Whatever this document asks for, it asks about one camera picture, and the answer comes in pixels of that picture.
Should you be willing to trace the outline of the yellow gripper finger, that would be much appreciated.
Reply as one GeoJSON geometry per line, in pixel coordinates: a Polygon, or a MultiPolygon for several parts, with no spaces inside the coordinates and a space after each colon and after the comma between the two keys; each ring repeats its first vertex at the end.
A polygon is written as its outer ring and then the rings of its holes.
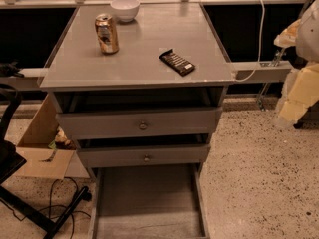
{"type": "Polygon", "coordinates": [[[276,105],[274,124],[289,128],[319,101],[319,64],[307,64],[301,70],[293,69],[287,76],[281,98],[276,105]]]}

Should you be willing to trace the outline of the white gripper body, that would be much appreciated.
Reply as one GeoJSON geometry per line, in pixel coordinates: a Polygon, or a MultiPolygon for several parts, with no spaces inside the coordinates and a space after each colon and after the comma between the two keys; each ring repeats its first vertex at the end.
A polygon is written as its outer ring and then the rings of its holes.
{"type": "Polygon", "coordinates": [[[299,31],[301,20],[298,19],[284,29],[274,39],[274,45],[281,48],[298,47],[300,45],[299,31]]]}

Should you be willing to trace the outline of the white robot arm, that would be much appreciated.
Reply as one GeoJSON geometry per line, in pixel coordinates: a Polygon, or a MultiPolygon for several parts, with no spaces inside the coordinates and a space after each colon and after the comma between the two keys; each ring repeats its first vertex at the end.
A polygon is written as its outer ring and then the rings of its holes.
{"type": "Polygon", "coordinates": [[[298,72],[292,71],[284,84],[287,94],[277,106],[276,123],[289,127],[307,113],[319,101],[319,0],[315,0],[302,17],[274,40],[281,48],[295,47],[296,54],[307,61],[298,72]]]}

